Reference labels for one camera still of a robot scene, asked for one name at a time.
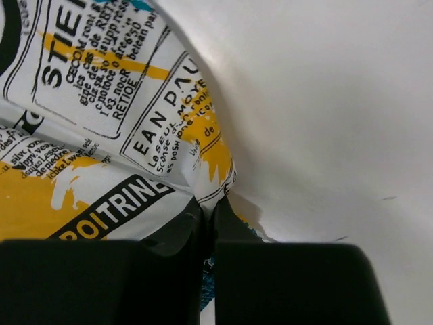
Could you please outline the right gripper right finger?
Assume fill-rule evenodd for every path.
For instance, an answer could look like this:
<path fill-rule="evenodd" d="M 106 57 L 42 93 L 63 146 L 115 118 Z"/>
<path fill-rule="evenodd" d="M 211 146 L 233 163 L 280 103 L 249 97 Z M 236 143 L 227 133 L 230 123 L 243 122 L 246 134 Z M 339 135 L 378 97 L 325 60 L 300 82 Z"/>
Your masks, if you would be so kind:
<path fill-rule="evenodd" d="M 227 198 L 214 210 L 217 324 L 389 324 L 365 253 L 342 243 L 268 243 Z"/>

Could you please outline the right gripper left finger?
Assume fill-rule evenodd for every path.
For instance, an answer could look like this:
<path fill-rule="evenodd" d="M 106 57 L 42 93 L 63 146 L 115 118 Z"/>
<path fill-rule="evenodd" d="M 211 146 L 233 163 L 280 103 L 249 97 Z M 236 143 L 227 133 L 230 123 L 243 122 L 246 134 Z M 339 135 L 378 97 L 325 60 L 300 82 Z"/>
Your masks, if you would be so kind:
<path fill-rule="evenodd" d="M 143 240 L 1 244 L 2 324 L 198 324 L 202 210 Z"/>

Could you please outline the colourful printed shorts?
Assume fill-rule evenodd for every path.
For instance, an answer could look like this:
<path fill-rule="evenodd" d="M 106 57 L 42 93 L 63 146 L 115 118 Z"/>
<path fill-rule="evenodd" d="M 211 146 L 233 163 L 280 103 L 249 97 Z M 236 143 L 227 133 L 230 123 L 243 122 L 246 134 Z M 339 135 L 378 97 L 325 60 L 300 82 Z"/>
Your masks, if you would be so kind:
<path fill-rule="evenodd" d="M 237 178 L 193 58 L 149 1 L 1 2 L 1 238 L 142 240 Z"/>

